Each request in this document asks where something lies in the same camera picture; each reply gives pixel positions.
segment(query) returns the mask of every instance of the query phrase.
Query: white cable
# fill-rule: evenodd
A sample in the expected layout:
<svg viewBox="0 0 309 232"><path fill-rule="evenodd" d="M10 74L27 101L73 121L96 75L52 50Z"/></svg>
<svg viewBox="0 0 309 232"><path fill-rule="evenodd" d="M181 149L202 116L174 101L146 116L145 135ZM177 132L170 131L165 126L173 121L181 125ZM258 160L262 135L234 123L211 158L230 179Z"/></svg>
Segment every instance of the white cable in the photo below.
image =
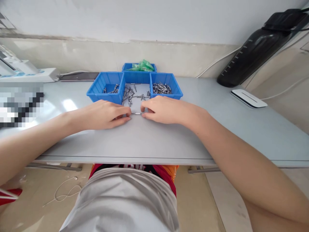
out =
<svg viewBox="0 0 309 232"><path fill-rule="evenodd" d="M70 74L74 74L74 73L88 73L89 71L73 71L73 72L67 72L67 73L61 73L61 74L58 74L58 78L59 77L63 77L63 76L66 76L66 75L70 75Z"/></svg>
<svg viewBox="0 0 309 232"><path fill-rule="evenodd" d="M70 178L70 179L67 179L66 181L62 182L61 185L63 185L65 182L67 182L67 181L69 181L69 180L71 180L71 179L77 180L77 177L72 177L72 178ZM55 194L54 194L54 199L51 200L50 202L46 203L45 205L43 205L43 207L45 207L45 206L48 205L49 203L53 202L54 200L55 200L55 201L58 201L58 202L63 201L63 200L65 200L67 197L74 196L74 195L78 194L78 193L81 191L81 186L75 185L73 188L71 188L70 192L71 192L75 187L79 187L80 190L79 190L77 193L74 193L74 194L70 195L70 192L69 192L68 194L62 194L62 195L56 197L57 191L58 191L58 189L61 187L61 185L59 185L59 187L57 188L57 190L56 190L56 192L55 192ZM62 197L62 196L65 196L65 198L63 198L62 200L58 200L58 198L59 198L59 197Z"/></svg>
<svg viewBox="0 0 309 232"><path fill-rule="evenodd" d="M291 45L287 46L285 49L281 50L280 52L278 52L273 58L275 58L277 55L279 55L280 53L282 53L283 51L285 51L286 49L289 49L290 47L294 46L295 44L297 44L299 41L301 41L303 38L305 38L307 35L309 34L309 32L307 32L306 34L304 34L302 37L300 37L298 40L296 40L294 43L292 43ZM246 85L245 89L247 89L247 87L249 86L249 84L251 83L251 81L253 80L253 78L256 76L256 74L259 71L257 71L253 77L251 78L251 80L248 82L248 84Z"/></svg>
<svg viewBox="0 0 309 232"><path fill-rule="evenodd" d="M223 60L225 57L228 57L229 55L232 55L233 53L237 52L239 49L241 49L241 47L235 49L234 51L230 52L229 54L225 55L224 57L221 57L220 59L218 59L217 61L215 61L214 63L212 63L211 65L209 65L200 75L198 75L196 78L199 78L201 75L203 75L208 69L210 69L212 66L214 66L216 63L218 63L219 61Z"/></svg>
<svg viewBox="0 0 309 232"><path fill-rule="evenodd" d="M7 196L0 196L0 199L12 199L12 200L17 200L18 199L17 195L15 195L15 194L13 194L13 193L11 193L9 191L6 191L4 189L0 188L0 192L4 193L6 195L9 195L9 197L7 197Z"/></svg>
<svg viewBox="0 0 309 232"><path fill-rule="evenodd" d="M292 84L290 87L288 87L286 90L282 91L281 93L278 93L278 94L276 94L276 95L274 95L274 96L271 96L271 97L268 97L268 98L262 98L262 99L260 99L260 100L267 100L267 99L271 99L271 98L277 97L277 96L279 96L279 95L285 93L286 91L288 91L289 89L291 89L293 86L297 85L299 82L301 82L301 81L303 81L303 80L305 80L305 79L307 79L307 78L309 78L309 77L305 77L305 78L302 78L302 79L296 81L294 84Z"/></svg>
<svg viewBox="0 0 309 232"><path fill-rule="evenodd" d="M62 73L60 74L61 76L66 76L66 75L70 75L70 74L74 74L74 73L88 73L89 71L74 71L74 72L67 72L67 73Z"/></svg>

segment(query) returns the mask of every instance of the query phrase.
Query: green plastic parts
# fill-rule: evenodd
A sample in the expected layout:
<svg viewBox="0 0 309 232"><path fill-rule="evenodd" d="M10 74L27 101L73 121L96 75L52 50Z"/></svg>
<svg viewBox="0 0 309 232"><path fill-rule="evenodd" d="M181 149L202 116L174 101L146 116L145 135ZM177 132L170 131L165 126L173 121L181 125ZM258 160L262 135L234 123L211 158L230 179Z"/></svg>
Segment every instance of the green plastic parts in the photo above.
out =
<svg viewBox="0 0 309 232"><path fill-rule="evenodd" d="M128 71L145 71L145 72L153 72L155 69L153 66L146 60L141 61L139 64L132 64L132 68L128 69Z"/></svg>

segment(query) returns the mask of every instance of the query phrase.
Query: white table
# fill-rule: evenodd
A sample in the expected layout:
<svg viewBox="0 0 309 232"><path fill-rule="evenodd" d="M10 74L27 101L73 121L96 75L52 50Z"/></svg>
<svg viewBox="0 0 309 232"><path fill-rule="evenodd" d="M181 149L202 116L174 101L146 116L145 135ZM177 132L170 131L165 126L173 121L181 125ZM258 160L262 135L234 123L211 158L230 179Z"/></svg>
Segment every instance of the white table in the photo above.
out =
<svg viewBox="0 0 309 232"><path fill-rule="evenodd" d="M309 167L309 136L270 107L252 109L215 79L177 78L182 100L205 108L216 120L278 166ZM27 126L91 104L92 82L44 84L44 112ZM135 98L132 111L139 112ZM199 139L181 125L165 125L132 115L121 127L71 135L37 158L41 162L214 165ZM24 128L1 129L0 137Z"/></svg>

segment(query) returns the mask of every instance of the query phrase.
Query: blue storage tray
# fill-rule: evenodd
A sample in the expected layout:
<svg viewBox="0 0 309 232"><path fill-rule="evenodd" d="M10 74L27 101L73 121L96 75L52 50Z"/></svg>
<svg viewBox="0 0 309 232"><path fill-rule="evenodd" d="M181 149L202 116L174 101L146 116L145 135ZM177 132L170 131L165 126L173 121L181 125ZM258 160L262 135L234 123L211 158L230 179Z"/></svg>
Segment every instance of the blue storage tray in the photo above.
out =
<svg viewBox="0 0 309 232"><path fill-rule="evenodd" d="M90 97L93 102L98 100L105 100L116 104L122 104L123 93L125 91L125 81L122 72L101 72L90 86L86 95ZM115 85L118 84L118 93L112 92Z"/></svg>
<svg viewBox="0 0 309 232"><path fill-rule="evenodd" d="M170 88L172 89L172 94L154 94L154 90L152 88L153 83L162 83L162 84L168 84ZM174 74L172 73L150 73L150 97L154 98L155 96L166 96L173 99L180 99L183 96L183 93L181 92L181 89L176 81L176 78L174 77Z"/></svg>
<svg viewBox="0 0 309 232"><path fill-rule="evenodd" d="M151 64L154 68L154 73L157 72L157 67L155 66L155 64ZM145 71L128 71L128 69L132 68L132 63L125 63L123 66L122 66L122 71L123 72L136 72L136 73L150 73L150 72L145 72Z"/></svg>
<svg viewBox="0 0 309 232"><path fill-rule="evenodd" d="M124 72L123 77L126 83L150 83L150 72Z"/></svg>

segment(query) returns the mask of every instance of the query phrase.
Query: black bottle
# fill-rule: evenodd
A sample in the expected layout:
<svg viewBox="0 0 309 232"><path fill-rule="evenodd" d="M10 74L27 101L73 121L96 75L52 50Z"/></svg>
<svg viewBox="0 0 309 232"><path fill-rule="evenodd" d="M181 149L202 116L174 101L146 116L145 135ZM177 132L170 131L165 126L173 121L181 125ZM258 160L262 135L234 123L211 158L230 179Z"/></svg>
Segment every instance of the black bottle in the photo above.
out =
<svg viewBox="0 0 309 232"><path fill-rule="evenodd" d="M293 36L291 28L298 26L305 18L306 22L302 24L307 23L308 17L299 9L273 14L261 29L247 39L218 76L217 82L226 87L243 83Z"/></svg>

